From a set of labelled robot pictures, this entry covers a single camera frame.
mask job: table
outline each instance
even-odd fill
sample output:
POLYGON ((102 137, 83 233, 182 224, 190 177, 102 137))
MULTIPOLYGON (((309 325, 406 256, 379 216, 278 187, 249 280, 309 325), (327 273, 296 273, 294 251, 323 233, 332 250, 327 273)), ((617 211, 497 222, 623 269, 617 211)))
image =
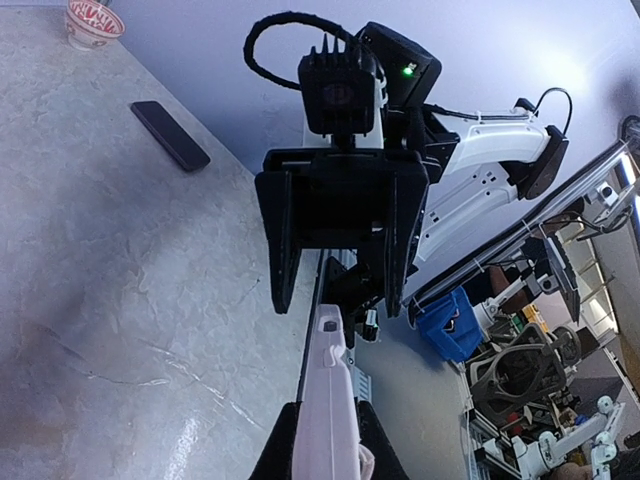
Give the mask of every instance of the table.
POLYGON ((315 260, 275 315, 252 176, 63 16, 0 9, 0 476, 244 480, 295 398, 315 260), (211 164, 183 173, 137 100, 211 164))

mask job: gray table surface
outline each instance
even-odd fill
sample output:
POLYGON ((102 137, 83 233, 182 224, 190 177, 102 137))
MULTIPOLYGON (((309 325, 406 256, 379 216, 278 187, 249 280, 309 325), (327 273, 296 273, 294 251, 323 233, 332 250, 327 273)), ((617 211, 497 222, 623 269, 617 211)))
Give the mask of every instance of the gray table surface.
POLYGON ((315 264, 275 315, 252 176, 63 15, 0 9, 0 478, 246 479, 295 398, 315 264), (149 99, 204 171, 129 111, 149 99))

